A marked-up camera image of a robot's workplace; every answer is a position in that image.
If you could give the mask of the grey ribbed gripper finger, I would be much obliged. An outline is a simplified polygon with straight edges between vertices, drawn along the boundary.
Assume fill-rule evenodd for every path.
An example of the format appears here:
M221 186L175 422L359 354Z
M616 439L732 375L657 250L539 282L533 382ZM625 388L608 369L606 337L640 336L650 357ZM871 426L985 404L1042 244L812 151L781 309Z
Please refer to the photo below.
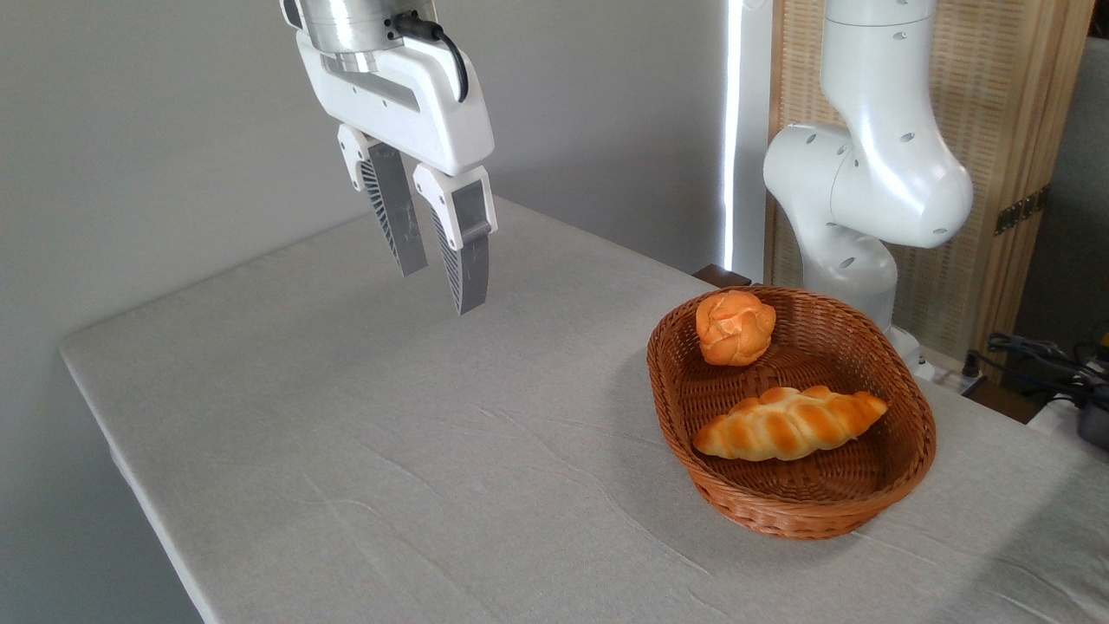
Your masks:
M421 270L427 266L426 253L401 153L345 123L338 127L337 141L352 186L372 201L400 272L409 276Z
M488 173L477 166L452 177L416 165L413 182L431 206L454 301L457 311L466 315L486 301L489 236L498 229Z

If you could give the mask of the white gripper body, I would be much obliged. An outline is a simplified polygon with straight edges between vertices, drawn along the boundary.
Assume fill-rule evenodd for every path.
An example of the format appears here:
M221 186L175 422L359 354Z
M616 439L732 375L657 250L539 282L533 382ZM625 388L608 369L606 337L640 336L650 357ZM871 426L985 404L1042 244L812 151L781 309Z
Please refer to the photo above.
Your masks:
M403 47L377 51L376 71L340 70L298 32L302 63L330 117L349 124L409 157L457 175L492 154L494 133L476 69L464 59L469 90L458 99L452 53L438 42L407 38Z

